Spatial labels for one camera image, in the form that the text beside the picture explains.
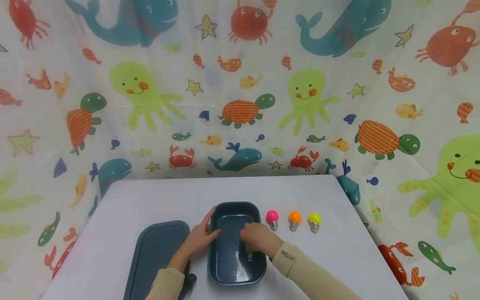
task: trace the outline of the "orange striped turtle shell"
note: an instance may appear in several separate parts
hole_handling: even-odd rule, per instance
[[[249,101],[235,100],[223,108],[223,117],[235,124],[250,122],[258,115],[258,106]]]
[[[74,109],[67,114],[67,127],[72,146],[78,148],[92,128],[93,117],[85,109]]]
[[[400,142],[388,127],[375,121],[363,121],[359,128],[360,145],[370,153],[385,155],[394,152]]]

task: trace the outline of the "cartoon fish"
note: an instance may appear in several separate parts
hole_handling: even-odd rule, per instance
[[[384,64],[383,60],[375,60],[372,64],[372,68],[377,72],[377,75],[382,74],[382,71],[380,70],[382,68],[382,65]]]
[[[177,53],[180,51],[180,46],[177,44],[165,45],[162,47],[163,50],[168,51],[170,53]]]
[[[235,171],[238,172],[245,167],[258,163],[262,159],[262,153],[256,149],[245,148],[240,150],[240,143],[228,143],[229,147],[227,150],[235,151],[235,154],[232,158],[223,166],[220,166],[222,158],[213,159],[207,156],[214,167],[220,171]]]
[[[77,186],[75,187],[75,192],[77,196],[75,197],[75,201],[70,205],[71,209],[74,209],[77,204],[82,200],[84,197],[85,190],[87,188],[87,176],[85,174],[80,175],[80,179],[78,180]]]
[[[38,245],[40,247],[45,246],[53,237],[53,234],[55,233],[55,230],[57,230],[57,226],[60,222],[60,212],[57,212],[55,214],[55,221],[53,221],[52,225],[48,225],[45,230],[40,234],[40,237],[38,238]]]
[[[418,116],[423,116],[423,109],[417,112],[415,104],[409,105],[407,103],[402,103],[395,108],[395,113],[401,118],[413,120]]]
[[[241,67],[241,59],[229,57],[227,61],[223,61],[219,56],[217,62],[220,67],[227,72],[236,72]]]
[[[330,146],[336,147],[338,150],[342,152],[346,152],[350,145],[347,141],[344,141],[342,138],[339,138],[335,143],[330,143]]]
[[[419,241],[418,243],[420,252],[432,263],[436,264],[437,267],[440,269],[447,271],[450,275],[452,274],[452,271],[456,271],[456,268],[454,267],[449,267],[445,264],[443,261],[442,255],[440,251],[437,251],[432,245],[430,245],[427,242],[424,241]]]
[[[468,124],[467,117],[473,110],[473,104],[464,102],[456,109],[456,115],[460,118],[460,124]]]
[[[282,58],[282,66],[287,68],[289,71],[292,69],[292,67],[290,67],[290,63],[291,63],[290,56],[286,55]]]
[[[375,199],[370,199],[370,210],[372,211],[375,222],[380,223],[382,221],[382,211],[375,206]]]
[[[66,172],[67,165],[65,165],[65,162],[63,162],[63,158],[60,157],[57,164],[55,165],[55,168],[53,169],[53,178],[57,178],[58,176]]]
[[[218,135],[209,135],[207,136],[207,139],[206,140],[199,140],[199,142],[201,144],[207,144],[207,145],[210,145],[210,146],[218,146],[222,143],[222,138],[219,137]]]
[[[200,55],[195,54],[195,55],[193,56],[193,62],[194,62],[197,66],[199,66],[200,68],[202,68],[202,70],[205,69],[204,64],[202,64],[202,58],[200,57]]]
[[[268,150],[270,150],[276,156],[282,156],[284,154],[284,151],[278,147],[272,148],[268,146]]]
[[[61,100],[63,98],[63,96],[65,96],[65,92],[67,91],[68,89],[68,86],[70,84],[70,79],[72,78],[70,75],[67,74],[67,72],[65,72],[63,74],[63,83],[61,83],[60,81],[54,81],[54,89],[55,89],[55,96],[57,97],[58,100]]]
[[[319,142],[321,142],[325,139],[326,139],[325,136],[322,136],[321,138],[318,138],[315,134],[312,134],[312,135],[309,135],[309,137],[307,138],[307,142],[309,142],[309,143],[319,143]]]
[[[395,68],[388,71],[388,83],[397,92],[408,92],[415,87],[415,81],[406,75],[395,77]]]
[[[49,90],[52,88],[52,84],[48,79],[47,71],[45,71],[45,69],[40,70],[40,79],[34,79],[28,74],[27,74],[27,77],[28,77],[28,83],[33,84],[37,89]]]
[[[252,87],[256,86],[263,78],[264,77],[261,74],[258,75],[257,79],[253,79],[251,76],[242,78],[240,79],[240,87],[244,90],[251,89]]]
[[[140,151],[132,150],[130,152],[132,154],[135,154],[136,156],[141,156],[141,157],[148,157],[153,154],[152,149],[140,149]]]
[[[21,106],[22,100],[16,100],[15,98],[10,95],[9,92],[0,88],[0,105],[16,105]]]
[[[192,135],[189,133],[187,133],[187,135],[183,135],[181,133],[174,133],[172,134],[172,139],[174,139],[175,141],[185,141],[186,139],[188,139],[189,137],[191,137]]]

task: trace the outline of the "green octopus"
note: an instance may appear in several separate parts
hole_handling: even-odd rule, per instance
[[[186,119],[170,104],[170,101],[180,101],[183,97],[176,94],[159,94],[152,73],[144,65],[134,61],[121,62],[110,70],[110,82],[117,92],[133,104],[133,110],[127,122],[130,130],[137,128],[138,118],[143,115],[148,128],[156,132],[150,112],[154,112],[165,123],[172,126],[172,121],[163,112],[162,107],[166,107],[180,119]]]
[[[418,216],[433,201],[442,202],[437,233],[446,239],[455,214],[467,217],[470,236],[480,254],[480,135],[462,135],[449,141],[440,151],[437,174],[426,180],[409,180],[398,186],[400,193],[423,190],[425,195],[409,208]]]
[[[330,123],[330,117],[325,112],[328,103],[340,103],[337,97],[321,100],[320,97],[325,88],[325,75],[319,70],[303,70],[293,75],[288,83],[288,95],[293,102],[293,111],[280,121],[278,129],[284,129],[293,119],[297,119],[293,133],[300,133],[303,117],[307,117],[310,128],[315,126],[315,113]]]

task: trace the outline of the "light bulb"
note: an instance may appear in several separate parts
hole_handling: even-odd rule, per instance
[[[313,232],[318,232],[318,227],[322,222],[322,217],[318,213],[311,213],[308,217],[308,222],[310,223],[310,229]]]
[[[270,224],[270,228],[275,231],[278,229],[278,212],[275,210],[269,210],[266,216],[267,223]]]
[[[288,216],[288,221],[290,222],[290,230],[295,231],[297,230],[298,224],[301,221],[301,214],[299,212],[293,211]]]

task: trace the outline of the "cartoon turtle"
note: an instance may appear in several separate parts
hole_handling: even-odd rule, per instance
[[[222,125],[229,126],[232,122],[235,128],[240,128],[242,124],[249,123],[253,125],[255,119],[261,120],[263,115],[258,110],[270,108],[275,104],[275,97],[272,94],[263,94],[257,98],[255,103],[245,100],[235,100],[223,108],[222,116],[218,117]]]
[[[360,125],[355,142],[360,142],[360,153],[373,153],[377,160],[384,159],[385,154],[388,160],[394,159],[393,152],[397,148],[408,155],[414,155],[420,150],[420,140],[415,135],[404,134],[399,138],[390,128],[371,120],[363,121]]]
[[[67,127],[70,132],[73,150],[70,153],[79,155],[78,148],[85,148],[84,139],[87,134],[93,135],[95,127],[102,122],[101,118],[93,118],[92,114],[107,106],[107,100],[99,93],[86,94],[80,101],[80,109],[74,109],[67,114]]]

